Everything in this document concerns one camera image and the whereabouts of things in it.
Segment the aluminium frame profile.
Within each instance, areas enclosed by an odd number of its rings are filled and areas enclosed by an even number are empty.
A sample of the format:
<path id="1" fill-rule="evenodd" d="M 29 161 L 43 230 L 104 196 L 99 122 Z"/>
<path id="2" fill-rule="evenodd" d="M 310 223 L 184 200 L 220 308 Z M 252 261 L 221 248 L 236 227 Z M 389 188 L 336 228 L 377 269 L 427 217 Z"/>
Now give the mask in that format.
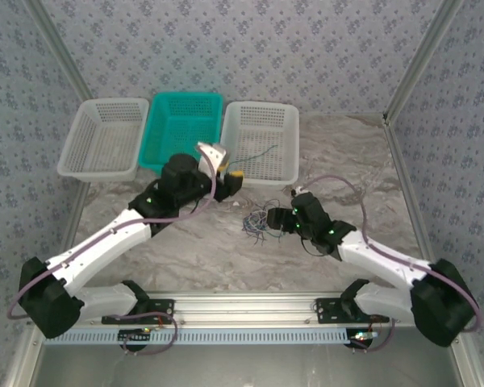
<path id="1" fill-rule="evenodd" d="M 403 160 L 394 128 L 389 123 L 387 114 L 382 115 L 382 120 L 421 256 L 430 262 L 434 262 L 436 257 L 432 250 L 428 231 L 423 221 L 423 215 L 419 209 L 415 191 L 407 171 L 407 166 Z M 475 337 L 472 334 L 459 334 L 453 341 L 451 350 L 457 365 L 457 375 L 461 379 L 463 386 L 484 387 L 484 363 L 479 353 Z"/>
<path id="2" fill-rule="evenodd" d="M 81 75 L 77 63 L 72 58 L 69 50 L 52 21 L 48 11 L 41 0 L 22 0 L 28 13 L 38 27 L 40 34 L 49 46 L 52 54 L 55 56 L 62 72 L 67 77 L 69 84 L 73 87 L 76 95 L 84 102 L 93 98 L 93 94 L 87 85 L 84 77 Z"/>
<path id="3" fill-rule="evenodd" d="M 73 246 L 89 187 L 90 184 L 85 182 L 80 182 L 77 186 L 76 197 L 60 247 L 62 252 Z M 43 338 L 37 327 L 30 322 L 23 323 L 23 333 L 19 337 L 2 387 L 28 387 L 31 384 Z"/>
<path id="4" fill-rule="evenodd" d="M 391 126 L 400 114 L 464 1 L 441 0 L 419 47 L 383 113 L 386 125 Z"/>

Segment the grey metal sheet panel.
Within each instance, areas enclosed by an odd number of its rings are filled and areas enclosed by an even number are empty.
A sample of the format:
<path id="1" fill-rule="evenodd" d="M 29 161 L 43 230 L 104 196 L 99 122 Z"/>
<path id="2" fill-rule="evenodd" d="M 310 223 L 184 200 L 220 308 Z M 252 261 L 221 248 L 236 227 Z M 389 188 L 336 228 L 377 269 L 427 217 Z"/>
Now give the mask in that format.
<path id="1" fill-rule="evenodd" d="M 449 351 L 402 334 L 377 353 L 337 345 L 47 346 L 31 387 L 463 387 Z"/>

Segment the teal perforated plastic basket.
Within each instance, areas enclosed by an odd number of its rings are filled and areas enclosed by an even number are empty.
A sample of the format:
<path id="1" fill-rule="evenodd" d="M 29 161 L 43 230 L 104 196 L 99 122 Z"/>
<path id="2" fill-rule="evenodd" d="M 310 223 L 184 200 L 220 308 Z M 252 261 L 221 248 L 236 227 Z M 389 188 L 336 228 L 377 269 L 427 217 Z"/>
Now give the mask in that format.
<path id="1" fill-rule="evenodd" d="M 144 129 L 139 166 L 159 174 L 169 158 L 185 153 L 199 158 L 198 142 L 220 139 L 223 97 L 216 93 L 162 92 L 154 96 Z"/>

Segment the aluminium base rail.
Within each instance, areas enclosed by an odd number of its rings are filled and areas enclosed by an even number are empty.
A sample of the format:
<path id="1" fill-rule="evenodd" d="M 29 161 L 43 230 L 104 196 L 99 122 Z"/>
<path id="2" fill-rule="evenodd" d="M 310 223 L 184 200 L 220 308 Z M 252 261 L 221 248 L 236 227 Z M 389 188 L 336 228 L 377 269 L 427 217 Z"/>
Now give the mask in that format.
<path id="1" fill-rule="evenodd" d="M 309 327 L 318 324 L 315 300 L 334 292 L 150 292 L 174 300 L 174 318 L 184 328 Z"/>

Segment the white perforated plastic basket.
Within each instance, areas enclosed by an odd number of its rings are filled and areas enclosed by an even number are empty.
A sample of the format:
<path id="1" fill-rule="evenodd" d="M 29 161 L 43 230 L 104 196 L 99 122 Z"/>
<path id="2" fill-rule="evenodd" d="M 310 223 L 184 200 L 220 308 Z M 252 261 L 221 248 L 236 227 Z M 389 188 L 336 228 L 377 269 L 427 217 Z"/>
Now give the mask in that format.
<path id="1" fill-rule="evenodd" d="M 78 108 L 56 170 L 83 182 L 132 181 L 149 111 L 144 98 L 98 98 Z"/>
<path id="2" fill-rule="evenodd" d="M 220 143 L 228 172 L 243 171 L 245 185 L 291 185 L 298 180 L 299 111 L 275 102 L 231 102 Z"/>

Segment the small black circuit board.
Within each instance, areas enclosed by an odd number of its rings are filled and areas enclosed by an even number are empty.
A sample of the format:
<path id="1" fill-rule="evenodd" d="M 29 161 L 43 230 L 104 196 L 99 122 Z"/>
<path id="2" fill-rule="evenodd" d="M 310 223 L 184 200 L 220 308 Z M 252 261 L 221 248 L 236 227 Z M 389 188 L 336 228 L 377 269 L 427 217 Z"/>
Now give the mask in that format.
<path id="1" fill-rule="evenodd" d="M 373 330 L 348 329 L 346 332 L 349 340 L 347 346 L 361 350 L 369 349 L 373 340 L 379 336 L 379 334 Z"/>
<path id="2" fill-rule="evenodd" d="M 117 334 L 119 343 L 148 342 L 151 331 L 148 328 L 121 329 Z"/>

